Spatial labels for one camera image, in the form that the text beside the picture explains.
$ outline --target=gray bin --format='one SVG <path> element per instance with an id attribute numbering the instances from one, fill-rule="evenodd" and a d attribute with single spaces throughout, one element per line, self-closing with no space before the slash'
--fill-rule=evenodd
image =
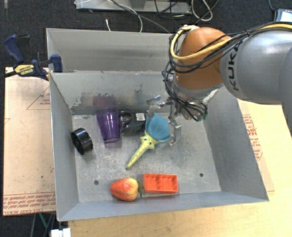
<path id="1" fill-rule="evenodd" d="M 161 71 L 168 61 L 169 36 L 47 29 L 48 55 L 59 54 L 64 67 L 50 76 L 59 221 L 268 201 L 237 99 L 225 87 L 209 103 L 204 122 L 177 117 L 182 139 L 172 146 L 158 144 L 129 170 L 125 166 L 142 134 L 103 143 L 96 97 L 112 96 L 120 110 L 139 112 L 147 110 L 146 100 L 167 98 Z M 168 117 L 169 108 L 159 114 Z M 94 145 L 84 155 L 71 140 L 80 127 Z M 142 181 L 145 173 L 178 175 L 179 192 L 143 194 L 133 202 L 112 197 L 112 182 L 125 177 Z"/>

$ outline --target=black object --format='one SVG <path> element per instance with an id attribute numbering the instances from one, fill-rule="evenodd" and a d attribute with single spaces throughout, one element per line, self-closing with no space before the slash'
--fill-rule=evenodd
<path id="1" fill-rule="evenodd" d="M 123 133 L 137 133 L 145 129 L 145 114 L 133 112 L 120 112 L 121 130 Z"/>
<path id="2" fill-rule="evenodd" d="M 93 149 L 92 140 L 89 134 L 83 128 L 78 128 L 71 133 L 72 141 L 74 146 L 77 148 L 78 152 L 82 155 L 86 151 Z"/>

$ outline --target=purple cup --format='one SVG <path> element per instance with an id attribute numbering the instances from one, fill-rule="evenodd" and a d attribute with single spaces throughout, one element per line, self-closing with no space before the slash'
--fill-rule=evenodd
<path id="1" fill-rule="evenodd" d="M 120 122 L 117 108 L 104 108 L 96 113 L 102 137 L 105 143 L 120 140 Z"/>

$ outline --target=yellow cable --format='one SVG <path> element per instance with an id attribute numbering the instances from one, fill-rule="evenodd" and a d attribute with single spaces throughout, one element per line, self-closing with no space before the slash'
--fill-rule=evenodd
<path id="1" fill-rule="evenodd" d="M 184 61 L 184 60 L 189 60 L 189 59 L 193 59 L 193 58 L 196 58 L 202 54 L 205 54 L 209 51 L 214 51 L 215 49 L 223 46 L 224 44 L 226 44 L 227 42 L 230 41 L 230 39 L 227 39 L 227 40 L 224 40 L 220 43 L 216 43 L 214 45 L 211 45 L 201 51 L 198 51 L 196 53 L 193 53 L 191 55 L 187 55 L 187 56 L 178 56 L 175 54 L 174 52 L 174 46 L 175 46 L 175 43 L 176 41 L 178 40 L 178 38 L 181 36 L 181 34 L 185 31 L 190 31 L 192 29 L 196 29 L 198 27 L 196 26 L 185 26 L 183 28 L 181 28 L 174 36 L 174 38 L 172 39 L 171 41 L 171 45 L 170 45 L 170 54 L 171 56 L 174 58 L 174 59 L 177 59 L 177 60 L 181 60 L 181 61 Z M 268 26 L 264 26 L 264 27 L 261 27 L 259 28 L 259 30 L 262 30 L 262 29 L 268 29 L 268 28 L 287 28 L 287 29 L 290 29 L 292 30 L 292 25 L 288 25 L 288 24 L 274 24 L 274 25 L 268 25 Z"/>

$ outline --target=cardboard box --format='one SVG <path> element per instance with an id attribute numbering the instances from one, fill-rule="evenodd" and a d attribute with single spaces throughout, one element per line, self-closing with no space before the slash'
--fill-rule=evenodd
<path id="1" fill-rule="evenodd" d="M 3 215 L 56 210 L 49 82 L 5 79 Z"/>

